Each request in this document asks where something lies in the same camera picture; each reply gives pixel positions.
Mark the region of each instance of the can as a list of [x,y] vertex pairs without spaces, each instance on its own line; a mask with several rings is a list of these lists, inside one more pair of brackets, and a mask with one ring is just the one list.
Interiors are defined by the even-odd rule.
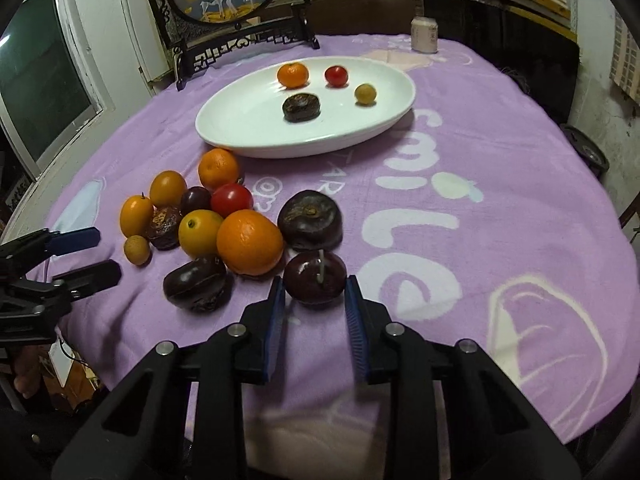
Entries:
[[416,16],[411,22],[411,48],[424,54],[438,51],[438,22]]

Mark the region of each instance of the table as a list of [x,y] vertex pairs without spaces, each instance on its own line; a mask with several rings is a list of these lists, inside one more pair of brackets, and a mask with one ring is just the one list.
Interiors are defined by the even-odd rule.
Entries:
[[[198,184],[209,147],[194,118],[223,86],[301,57],[369,56],[414,79],[412,112],[342,152],[242,160],[255,208],[275,220],[299,190],[332,196],[344,215],[337,253],[366,298],[425,338],[475,339],[561,440],[580,435],[626,395],[640,360],[636,261],[605,191],[535,102],[468,48],[441,41],[428,56],[412,52],[406,36],[320,44],[228,54],[184,91],[156,96],[92,156],[47,225],[94,224],[103,242],[52,261],[48,275],[111,257],[124,276],[77,304],[60,322],[63,334],[113,388],[156,342],[203,341],[265,298],[269,283],[240,279],[219,312],[175,308],[161,282],[187,256],[156,252],[148,267],[130,265],[120,206],[162,170]],[[379,478],[388,390],[354,384],[343,309],[291,303],[286,343],[272,383],[244,389],[250,463],[292,480]]]

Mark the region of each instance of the red fruit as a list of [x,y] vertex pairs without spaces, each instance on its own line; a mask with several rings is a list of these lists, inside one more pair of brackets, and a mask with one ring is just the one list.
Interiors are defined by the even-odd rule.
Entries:
[[347,84],[349,80],[349,74],[347,69],[343,66],[335,65],[330,66],[324,72],[324,78],[329,83],[329,85],[334,88],[341,88]]
[[211,195],[211,209],[222,218],[241,209],[253,209],[254,197],[244,186],[240,184],[225,184],[215,190]]

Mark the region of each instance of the oval plate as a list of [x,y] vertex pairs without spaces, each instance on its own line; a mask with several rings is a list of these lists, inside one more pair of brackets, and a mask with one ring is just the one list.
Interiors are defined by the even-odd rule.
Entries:
[[[309,83],[287,90],[276,79],[282,64],[248,74],[213,95],[196,117],[196,129],[213,146],[255,158],[293,158],[348,148],[388,130],[415,100],[412,79],[391,65],[363,57],[323,56],[299,59],[309,69]],[[344,88],[330,88],[324,71],[342,65],[349,72]],[[376,104],[356,104],[354,90],[370,83]],[[299,92],[320,99],[320,115],[289,123],[282,112],[287,97]]]

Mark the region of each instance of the silver screw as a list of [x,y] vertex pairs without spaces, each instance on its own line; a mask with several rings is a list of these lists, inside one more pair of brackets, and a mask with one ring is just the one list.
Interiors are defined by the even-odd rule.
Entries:
[[386,333],[393,337],[398,337],[404,333],[404,325],[400,323],[389,323],[385,326]]
[[478,344],[471,339],[463,339],[458,343],[458,347],[465,354],[475,354],[478,351]]
[[231,337],[240,337],[246,333],[246,327],[242,323],[233,323],[226,329],[226,333]]
[[171,341],[161,341],[156,345],[156,353],[169,355],[174,351],[175,345]]

